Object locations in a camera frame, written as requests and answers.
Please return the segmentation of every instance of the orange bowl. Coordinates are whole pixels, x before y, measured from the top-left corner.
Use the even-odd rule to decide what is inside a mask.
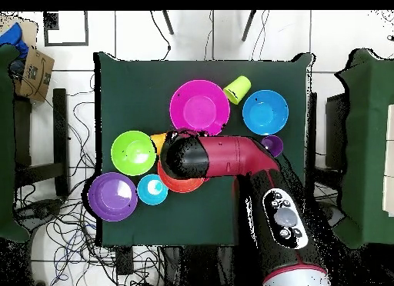
[[[157,172],[160,179],[168,187],[168,189],[181,194],[191,192],[204,183],[204,178],[190,178],[189,180],[176,180],[174,178],[170,178],[164,172],[160,161],[157,163]]]

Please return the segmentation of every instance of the plastic bowl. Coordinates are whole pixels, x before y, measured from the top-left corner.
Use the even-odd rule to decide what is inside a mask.
[[[189,180],[176,180],[174,178],[170,178],[164,172],[160,161],[157,164],[157,172],[159,174],[159,177],[162,179],[163,183],[171,191],[178,192],[181,194],[194,191],[200,185],[202,185],[202,183],[204,183],[204,178],[190,178]]]
[[[217,84],[191,80],[172,96],[169,114],[176,129],[187,128],[217,135],[229,120],[230,104]]]
[[[127,131],[113,142],[111,159],[121,173],[131,176],[141,175],[155,164],[155,146],[145,133]]]
[[[278,157],[283,151],[283,141],[277,135],[268,135],[261,140],[261,144],[273,157]]]
[[[88,190],[90,208],[105,221],[127,218],[135,210],[137,201],[132,181],[115,172],[99,175]]]
[[[257,91],[243,105],[242,117],[250,131],[257,135],[273,135],[286,124],[289,107],[277,92]]]
[[[169,189],[158,175],[151,174],[140,180],[137,193],[141,201],[147,205],[158,205],[167,198]]]

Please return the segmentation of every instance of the cardboard box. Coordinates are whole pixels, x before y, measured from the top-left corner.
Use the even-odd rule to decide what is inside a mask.
[[[30,48],[22,82],[14,79],[15,93],[36,101],[45,101],[54,63],[53,58]]]
[[[23,79],[14,79],[15,93],[19,96],[45,101],[55,60],[35,49],[37,24],[15,16],[0,15],[0,34],[15,23],[22,29],[22,41],[28,46]]]

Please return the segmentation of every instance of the blue bowl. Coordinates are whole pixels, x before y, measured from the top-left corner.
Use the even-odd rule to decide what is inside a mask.
[[[167,197],[169,189],[158,175],[146,175],[140,180],[137,193],[147,205],[158,205]]]
[[[243,121],[257,135],[275,134],[285,126],[288,116],[286,100],[269,90],[251,94],[242,109]]]

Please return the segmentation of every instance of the dark green tabletop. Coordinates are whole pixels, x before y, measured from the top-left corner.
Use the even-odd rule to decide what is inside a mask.
[[[95,56],[95,67],[100,74],[101,99],[96,105],[101,105],[101,110],[96,109],[95,118],[98,136],[101,131],[101,148],[98,142],[96,150],[98,155],[102,151],[102,173],[116,171],[110,149],[121,133],[140,130],[153,135],[173,129],[169,102],[182,84],[205,79],[225,87],[244,75],[252,83],[246,97],[260,89],[271,89],[288,102],[289,120],[278,136],[284,141],[284,153],[294,171],[303,180],[306,67],[311,60],[312,55],[303,54],[293,62],[124,62],[99,53]],[[251,133],[243,123],[244,102],[245,98],[240,105],[230,105],[229,123],[222,134],[261,140],[262,136]],[[157,161],[149,173],[157,173]],[[137,185],[141,177],[131,179]],[[188,194],[170,191],[157,206],[139,201],[125,220],[102,222],[102,245],[235,244],[233,180],[233,177],[211,178]]]

